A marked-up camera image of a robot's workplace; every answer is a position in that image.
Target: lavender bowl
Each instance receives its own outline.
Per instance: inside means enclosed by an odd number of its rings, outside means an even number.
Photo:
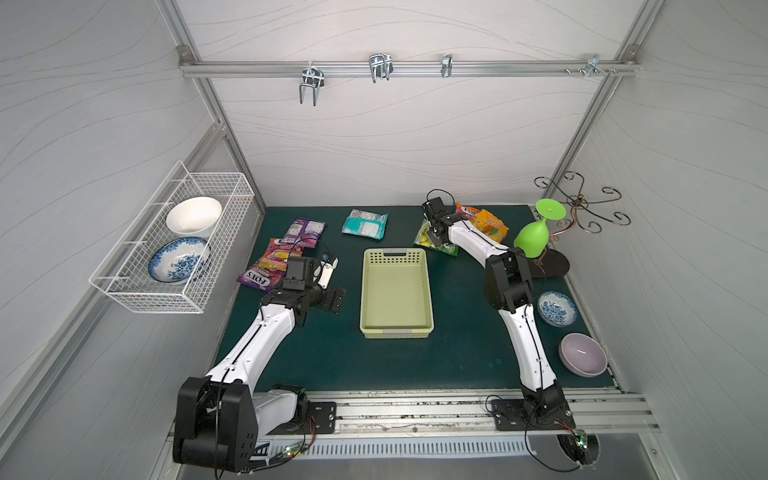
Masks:
[[[560,360],[578,376],[598,376],[608,368],[603,347],[583,333],[569,333],[560,341]]]

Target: purple snack bag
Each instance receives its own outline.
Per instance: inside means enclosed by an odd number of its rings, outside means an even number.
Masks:
[[[295,243],[299,247],[315,248],[320,234],[326,227],[325,222],[310,220],[309,218],[296,218],[286,232],[281,243]]]
[[[279,270],[267,270],[261,268],[259,262],[254,263],[246,270],[242,275],[237,277],[237,281],[245,286],[255,288],[256,290],[263,290],[265,292],[271,291],[278,282],[280,282],[285,276],[285,272]]]

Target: blue and white bowl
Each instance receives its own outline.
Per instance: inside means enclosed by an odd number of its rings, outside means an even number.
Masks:
[[[552,326],[569,326],[578,319],[576,305],[560,292],[544,292],[538,296],[538,312]]]
[[[159,249],[149,261],[149,274],[162,283],[184,283],[192,274],[197,261],[208,260],[210,250],[206,241],[199,237],[185,237],[170,242]],[[198,273],[204,272],[200,265]]]

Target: snack bag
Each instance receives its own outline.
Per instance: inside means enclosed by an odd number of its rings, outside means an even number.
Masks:
[[[342,233],[381,240],[384,237],[384,228],[386,227],[388,215],[377,215],[362,210],[352,210],[346,218],[341,231]]]
[[[320,234],[326,227],[325,222],[310,220],[309,218],[296,218],[283,237],[281,243],[290,243],[299,247],[315,248]]]
[[[422,227],[419,228],[419,232],[416,234],[416,238],[413,239],[414,244],[420,245],[422,247],[432,248],[433,250],[447,253],[448,255],[453,255],[454,257],[458,256],[458,247],[453,243],[446,243],[445,245],[436,247],[435,243],[432,242],[432,239],[429,238],[429,235],[427,235],[427,229],[429,229],[429,222],[424,220],[422,221]]]
[[[461,204],[456,204],[456,213],[464,217],[465,220],[471,220],[480,213],[480,210],[474,207],[463,207]]]
[[[283,243],[280,238],[270,239],[270,245],[264,255],[259,258],[257,265],[265,270],[286,271],[288,267],[288,253],[292,257],[301,257],[304,247],[294,246],[292,243]]]
[[[237,277],[237,281],[256,290],[269,292],[283,279],[285,274],[285,272],[279,270],[261,268],[257,262],[251,265],[245,273]]]
[[[487,210],[480,210],[480,213],[472,218],[472,225],[483,232],[488,238],[499,243],[504,240],[509,231],[504,223]]]

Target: teal snack packet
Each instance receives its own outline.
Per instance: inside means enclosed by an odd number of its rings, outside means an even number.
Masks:
[[[384,237],[384,228],[386,227],[388,215],[377,215],[362,210],[352,210],[344,221],[341,232],[381,240]]]

